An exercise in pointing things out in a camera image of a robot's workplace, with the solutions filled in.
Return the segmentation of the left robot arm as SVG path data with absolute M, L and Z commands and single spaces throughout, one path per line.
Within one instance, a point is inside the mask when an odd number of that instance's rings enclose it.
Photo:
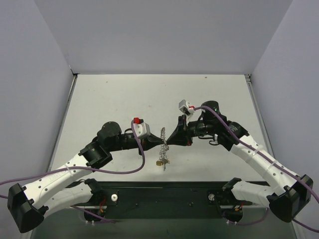
M 164 140 L 153 135 L 149 125 L 141 119 L 132 120 L 128 133 L 123 133 L 114 121 L 105 123 L 96 137 L 64 165 L 37 176 L 33 182 L 16 183 L 9 188 L 7 208 L 19 232 L 33 230 L 45 217 L 66 207 L 100 203 L 103 191 L 96 180 L 70 185 L 93 172 L 101 172 L 102 167 L 112 161 L 113 151 L 137 148 L 144 156 L 145 151 L 163 143 Z

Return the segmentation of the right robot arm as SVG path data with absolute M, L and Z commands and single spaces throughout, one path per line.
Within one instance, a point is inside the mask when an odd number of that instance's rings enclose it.
M 193 138 L 207 139 L 241 158 L 267 185 L 233 178 L 222 187 L 222 195 L 231 202 L 251 202 L 267 207 L 281 221 L 289 223 L 313 197 L 313 180 L 287 169 L 258 144 L 239 123 L 222 115 L 216 101 L 195 107 L 182 100 L 182 115 L 166 141 L 168 145 L 190 146 Z

